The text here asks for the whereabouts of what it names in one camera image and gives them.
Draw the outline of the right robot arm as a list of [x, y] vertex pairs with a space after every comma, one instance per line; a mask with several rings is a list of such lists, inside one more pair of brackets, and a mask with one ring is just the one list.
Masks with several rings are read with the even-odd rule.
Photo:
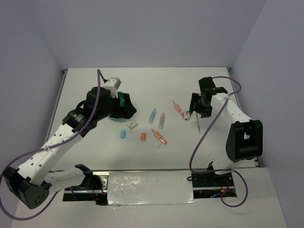
[[202, 174], [192, 167], [194, 156], [201, 143], [206, 138], [215, 122], [221, 117], [229, 125], [229, 132], [224, 152], [215, 160], [209, 163], [204, 172], [207, 182], [217, 186], [223, 180], [223, 175], [231, 172], [241, 162], [257, 158], [263, 153], [263, 124], [260, 120], [253, 120], [247, 116], [224, 87], [217, 87], [213, 77], [204, 77], [199, 80], [200, 93], [191, 95], [189, 113], [197, 113], [201, 118], [211, 117], [216, 113], [203, 136], [196, 145], [191, 157], [189, 169], [192, 173]]

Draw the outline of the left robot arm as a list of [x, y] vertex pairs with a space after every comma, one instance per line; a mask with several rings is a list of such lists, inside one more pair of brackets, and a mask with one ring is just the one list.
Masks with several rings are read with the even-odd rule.
[[53, 172], [53, 166], [98, 121], [111, 117], [131, 119], [136, 113], [130, 96], [118, 92], [112, 96], [109, 89], [93, 87], [76, 109], [70, 111], [52, 137], [26, 162], [17, 168], [8, 167], [3, 177], [9, 190], [29, 209], [40, 206], [49, 194], [72, 186], [86, 190], [93, 184], [93, 172], [83, 164], [69, 170]]

